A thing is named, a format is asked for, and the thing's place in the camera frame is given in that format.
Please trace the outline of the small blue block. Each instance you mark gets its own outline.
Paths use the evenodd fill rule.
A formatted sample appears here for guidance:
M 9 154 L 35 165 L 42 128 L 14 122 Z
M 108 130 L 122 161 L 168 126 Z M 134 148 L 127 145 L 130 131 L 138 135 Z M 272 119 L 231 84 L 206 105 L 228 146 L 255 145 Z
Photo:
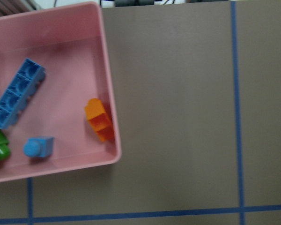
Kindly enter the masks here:
M 54 137 L 31 137 L 24 144 L 23 152 L 30 158 L 46 158 L 53 153 Z

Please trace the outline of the pink plastic box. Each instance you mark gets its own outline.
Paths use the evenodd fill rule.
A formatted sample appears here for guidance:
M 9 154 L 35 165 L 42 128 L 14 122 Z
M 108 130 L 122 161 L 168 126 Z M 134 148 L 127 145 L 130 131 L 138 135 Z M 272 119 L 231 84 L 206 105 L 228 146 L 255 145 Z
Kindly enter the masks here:
M 46 77 L 18 121 L 5 130 L 11 156 L 0 163 L 0 182 L 116 163 L 121 157 L 102 10 L 95 2 L 0 17 L 0 96 L 23 61 Z M 112 118 L 114 138 L 101 142 L 86 120 L 92 98 Z M 54 137 L 53 153 L 30 158 L 31 137 Z

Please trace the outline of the orange block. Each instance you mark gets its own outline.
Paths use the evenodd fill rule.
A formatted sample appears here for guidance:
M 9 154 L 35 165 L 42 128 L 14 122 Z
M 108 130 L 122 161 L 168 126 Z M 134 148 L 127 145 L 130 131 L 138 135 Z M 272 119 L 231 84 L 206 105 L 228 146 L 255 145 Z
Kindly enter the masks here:
M 84 107 L 84 111 L 88 123 L 100 141 L 105 142 L 114 137 L 112 120 L 100 99 L 90 99 Z

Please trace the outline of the aluminium frame post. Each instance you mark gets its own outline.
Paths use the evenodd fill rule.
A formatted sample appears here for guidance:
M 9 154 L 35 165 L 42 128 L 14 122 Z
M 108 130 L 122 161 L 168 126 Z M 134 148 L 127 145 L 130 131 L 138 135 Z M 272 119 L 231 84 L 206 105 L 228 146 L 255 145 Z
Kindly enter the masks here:
M 0 16 L 35 11 L 40 8 L 34 0 L 0 0 Z

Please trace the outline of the long blue block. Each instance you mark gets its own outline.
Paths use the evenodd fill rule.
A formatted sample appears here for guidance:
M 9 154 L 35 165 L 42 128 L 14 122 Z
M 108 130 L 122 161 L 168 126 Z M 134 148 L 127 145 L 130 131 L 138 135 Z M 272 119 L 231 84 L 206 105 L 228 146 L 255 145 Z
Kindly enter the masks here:
M 18 121 L 28 104 L 28 98 L 46 76 L 45 68 L 26 58 L 0 97 L 0 129 L 7 129 Z

